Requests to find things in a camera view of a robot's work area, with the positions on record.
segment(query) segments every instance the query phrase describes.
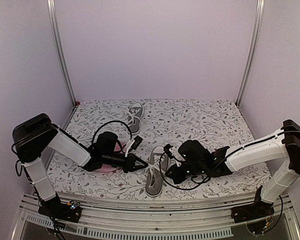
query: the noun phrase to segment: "metal frame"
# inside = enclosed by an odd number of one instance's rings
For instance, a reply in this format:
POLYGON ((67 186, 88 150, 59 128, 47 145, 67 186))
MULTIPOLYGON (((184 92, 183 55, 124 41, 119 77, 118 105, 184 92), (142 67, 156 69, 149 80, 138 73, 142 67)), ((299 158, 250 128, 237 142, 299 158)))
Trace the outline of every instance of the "metal frame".
POLYGON ((68 72, 67 65, 66 65, 66 59, 65 59, 63 48, 62 48, 61 37, 60 37, 58 21, 57 21, 57 13, 56 13, 56 8, 55 8, 55 1, 47 0, 46 2, 47 2, 47 6, 48 6, 48 12, 49 12, 49 18, 50 18, 54 43, 55 43, 56 51, 58 53, 58 58, 59 58, 59 62, 60 62, 61 70, 62 70, 65 87, 68 92, 70 101, 71 101, 72 105, 75 107, 77 104, 77 100, 75 97, 74 89, 73 89, 71 81, 70 81, 69 72, 68 72))
POLYGON ((264 5, 265 5, 265 0, 257 0, 256 4, 256 12, 255 12, 255 19, 254 19, 254 27, 253 27, 253 33, 252 33, 252 39, 251 39, 251 44, 250 44, 250 50, 249 50, 249 55, 245 64, 245 69, 239 89, 238 96, 236 98, 235 104, 237 105, 238 108, 240 108, 246 87, 248 84, 252 64, 254 61, 255 57, 255 52, 257 48, 257 43, 258 43, 258 38, 260 35, 260 29, 261 29, 261 23, 262 23, 262 16, 264 12, 264 5))
MULTIPOLYGON (((252 193, 187 201, 149 200, 138 202, 137 205, 134 205, 136 201, 133 200, 108 199, 110 201, 107 201, 102 198, 66 193, 59 193, 59 196, 64 203, 69 200, 80 200, 82 207, 79 223, 66 222, 64 232, 94 239, 113 239, 110 234, 122 240, 142 240, 142 237, 144 240, 190 240, 191 236, 193 239, 219 239, 221 236, 218 234, 221 232, 224 234, 224 231, 227 231, 228 236, 232 235, 231 227, 264 219, 234 223, 230 217, 232 207, 253 202, 252 193)), ((291 238, 300 240, 300 228, 290 198, 288 195, 282 198, 283 213, 287 218, 291 238)), ((38 208, 36 196, 29 194, 23 196, 12 240, 20 239, 25 221, 52 228, 50 220, 38 214, 38 208)), ((274 203, 274 210, 275 215, 280 213, 280 200, 274 203)))

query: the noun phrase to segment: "white wall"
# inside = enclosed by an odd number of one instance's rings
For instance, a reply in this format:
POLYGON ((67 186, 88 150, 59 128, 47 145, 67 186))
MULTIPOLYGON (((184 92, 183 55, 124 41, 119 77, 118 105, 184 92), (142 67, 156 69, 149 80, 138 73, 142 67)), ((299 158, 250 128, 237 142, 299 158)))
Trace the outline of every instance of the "white wall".
POLYGON ((78 100, 236 98, 256 0, 57 0, 55 6, 78 100))
POLYGON ((46 1, 0 0, 0 240, 29 184, 15 172, 13 128, 47 113, 62 124, 71 104, 53 42, 46 1))
MULTIPOLYGON (((280 128, 287 119, 300 125, 300 0, 265 2, 241 112, 257 138, 280 128)), ((281 163, 269 162, 270 171, 281 163)), ((300 223, 300 178, 289 195, 300 223)))

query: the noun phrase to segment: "patterned fabric surface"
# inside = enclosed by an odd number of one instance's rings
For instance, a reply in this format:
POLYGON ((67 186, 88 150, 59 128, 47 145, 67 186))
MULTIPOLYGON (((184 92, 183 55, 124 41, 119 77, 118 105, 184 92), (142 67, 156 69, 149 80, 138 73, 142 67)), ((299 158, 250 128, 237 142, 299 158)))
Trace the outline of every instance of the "patterned fabric surface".
MULTIPOLYGON (((148 161, 157 145, 180 146, 186 140, 198 140, 209 151, 224 146, 236 146, 253 139, 247 124, 232 101, 213 100, 96 100, 83 101, 76 110, 66 131, 88 147, 94 131, 111 120, 127 121, 125 111, 135 102, 142 104, 140 133, 143 142, 133 153, 148 161)), ((112 123, 102 129, 118 135, 120 141, 129 140, 125 127, 112 123)), ((126 200, 184 200, 217 198, 251 193, 270 178, 265 163, 243 168, 232 175, 212 178, 195 190, 181 191, 164 183, 157 197, 145 192, 147 176, 144 170, 123 173, 87 172, 70 159, 55 153, 48 168, 48 176, 56 191, 97 198, 126 200)), ((179 185, 191 188, 187 180, 179 185)))

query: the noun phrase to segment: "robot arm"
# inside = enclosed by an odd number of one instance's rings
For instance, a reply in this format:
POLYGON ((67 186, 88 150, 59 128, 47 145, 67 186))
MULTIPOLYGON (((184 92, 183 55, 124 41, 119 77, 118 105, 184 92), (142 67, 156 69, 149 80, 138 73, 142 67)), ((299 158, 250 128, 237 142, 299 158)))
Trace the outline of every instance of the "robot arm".
POLYGON ((188 140, 173 155, 178 160, 185 159, 165 173, 175 184, 203 173, 217 178, 250 165, 284 159, 270 181, 257 190, 254 203, 232 209, 231 216, 235 222, 253 220, 273 214, 273 203, 300 177, 300 126, 292 120, 286 120, 283 127, 272 134, 237 147, 223 147, 212 153, 198 141, 188 140))
POLYGON ((125 173, 146 168, 148 164, 130 149, 136 149, 142 138, 136 137, 127 144, 126 153, 115 152, 118 136, 104 132, 89 148, 51 123, 49 117, 42 113, 18 125, 12 133, 15 153, 19 157, 28 181, 33 185, 38 197, 42 199, 39 213, 54 216, 72 222, 78 222, 81 209, 78 203, 63 204, 52 186, 45 166, 41 160, 44 149, 51 148, 66 156, 87 171, 100 169, 103 164, 121 167, 125 173))

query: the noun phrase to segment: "black bracket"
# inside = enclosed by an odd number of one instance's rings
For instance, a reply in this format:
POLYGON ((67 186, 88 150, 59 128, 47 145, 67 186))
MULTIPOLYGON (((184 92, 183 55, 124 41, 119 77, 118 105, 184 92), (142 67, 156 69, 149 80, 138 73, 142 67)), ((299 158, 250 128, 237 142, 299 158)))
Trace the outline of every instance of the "black bracket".
POLYGON ((61 203, 56 195, 48 201, 41 201, 38 213, 50 218, 78 223, 81 217, 82 209, 78 203, 61 203))
POLYGON ((282 129, 284 130, 284 140, 282 140, 282 143, 285 144, 290 158, 289 169, 300 174, 300 126, 292 120, 286 120, 283 122, 282 129))
MULTIPOLYGON (((173 158, 170 148, 172 146, 168 144, 163 149, 169 158, 173 158)), ((172 179, 174 184, 180 184, 187 178, 201 176, 202 174, 206 174, 211 178, 230 175, 232 172, 225 164, 228 148, 228 146, 225 146, 210 153, 199 141, 187 140, 178 149, 179 154, 185 161, 182 161, 180 166, 174 164, 169 167, 165 172, 165 176, 172 179)))
POLYGON ((259 219, 275 213, 273 203, 265 203, 261 201, 261 189, 262 186, 257 189, 253 203, 236 206, 231 209, 231 217, 234 219, 235 223, 259 219))

